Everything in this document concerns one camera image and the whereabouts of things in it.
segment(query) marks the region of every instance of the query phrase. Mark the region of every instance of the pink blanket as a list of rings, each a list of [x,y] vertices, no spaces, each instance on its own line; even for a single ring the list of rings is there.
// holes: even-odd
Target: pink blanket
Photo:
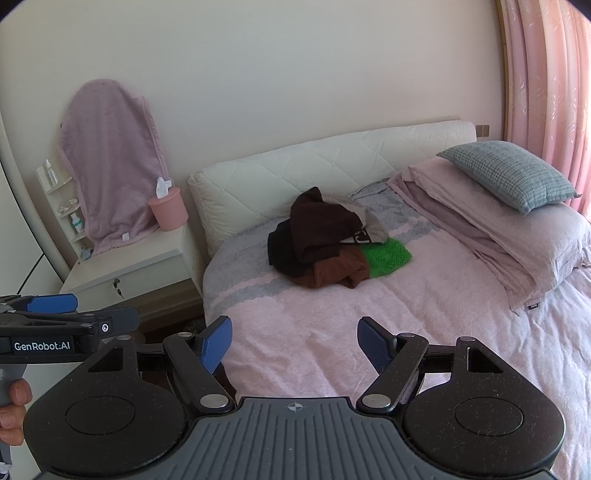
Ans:
[[[83,85],[62,122],[59,154],[76,182],[95,254],[158,228],[148,200],[168,173],[144,97],[114,80]]]
[[[371,185],[355,199],[413,255],[391,275],[354,290],[294,286],[264,261],[266,235],[277,221],[227,240],[212,259],[204,279],[206,319],[232,318],[233,343],[223,363],[238,395],[346,395],[355,402],[376,377],[356,340],[364,315],[431,343],[454,345],[471,335],[556,403],[567,431],[553,471],[565,480],[587,478],[591,269],[576,269],[539,308],[517,315],[482,260],[386,185]],[[426,386],[438,380],[429,378]]]

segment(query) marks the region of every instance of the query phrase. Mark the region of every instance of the drawer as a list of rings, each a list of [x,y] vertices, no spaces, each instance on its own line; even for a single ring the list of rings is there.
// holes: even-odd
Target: drawer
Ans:
[[[181,256],[176,255],[175,257],[167,258],[166,260],[120,275],[117,278],[119,279],[118,288],[123,298],[119,296],[113,287],[114,277],[91,288],[76,292],[78,310],[80,312],[99,310],[119,303],[120,301],[133,299],[145,293],[186,280],[190,277],[183,263],[183,259]]]

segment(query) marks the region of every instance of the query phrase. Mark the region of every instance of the gray handle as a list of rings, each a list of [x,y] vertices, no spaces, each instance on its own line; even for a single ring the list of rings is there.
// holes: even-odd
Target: gray handle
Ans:
[[[20,364],[0,365],[0,407],[5,407],[12,403],[8,397],[8,389],[13,382],[22,378],[26,368],[26,365]],[[0,462],[6,465],[12,465],[10,447],[2,442],[0,442]]]

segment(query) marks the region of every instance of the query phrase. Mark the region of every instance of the small shelf item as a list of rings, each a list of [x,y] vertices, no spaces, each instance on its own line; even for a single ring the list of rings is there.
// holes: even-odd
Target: small shelf item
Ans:
[[[72,181],[72,177],[61,166],[57,158],[51,158],[49,162],[43,162],[35,172],[37,173],[39,185],[47,198],[47,203],[49,203],[57,222],[70,242],[72,250],[79,259],[82,259],[84,252],[91,251],[94,245],[86,237],[84,231],[77,232],[72,224],[70,216],[73,213],[82,221],[83,225],[86,223],[86,219],[82,215],[80,202],[77,200],[78,194],[75,182]]]

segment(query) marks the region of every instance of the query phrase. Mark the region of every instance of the purple towel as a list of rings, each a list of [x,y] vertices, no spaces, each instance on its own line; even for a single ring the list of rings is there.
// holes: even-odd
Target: purple towel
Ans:
[[[143,96],[114,80],[84,84],[62,122],[58,151],[76,182],[95,254],[158,228],[148,200],[158,177],[167,179],[168,171]],[[129,240],[122,239],[125,233]]]

